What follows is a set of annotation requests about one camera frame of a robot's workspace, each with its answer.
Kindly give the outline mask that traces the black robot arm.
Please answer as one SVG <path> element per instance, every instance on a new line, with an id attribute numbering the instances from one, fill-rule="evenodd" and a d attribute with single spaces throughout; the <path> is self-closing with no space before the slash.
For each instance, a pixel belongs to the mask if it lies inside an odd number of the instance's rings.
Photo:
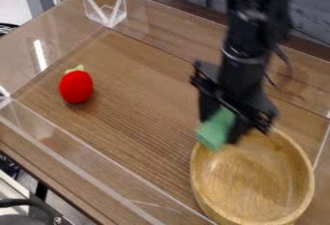
<path id="1" fill-rule="evenodd" d="M 227 0 L 227 37 L 222 62 L 193 63 L 199 90 L 196 139 L 212 151 L 235 144 L 251 129 L 267 133 L 278 109 L 263 88 L 271 56 L 290 30 L 288 0 Z"/>

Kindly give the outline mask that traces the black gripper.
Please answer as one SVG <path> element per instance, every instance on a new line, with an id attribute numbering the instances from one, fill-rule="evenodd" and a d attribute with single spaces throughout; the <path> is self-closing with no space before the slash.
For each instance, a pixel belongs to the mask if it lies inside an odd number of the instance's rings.
<path id="1" fill-rule="evenodd" d="M 200 121 L 204 122 L 220 107 L 230 109 L 236 117 L 230 127 L 228 143 L 258 129 L 268 133 L 278 109 L 263 88 L 271 51 L 239 51 L 231 46 L 222 49 L 222 63 L 214 65 L 196 60 L 191 84 L 199 91 Z"/>

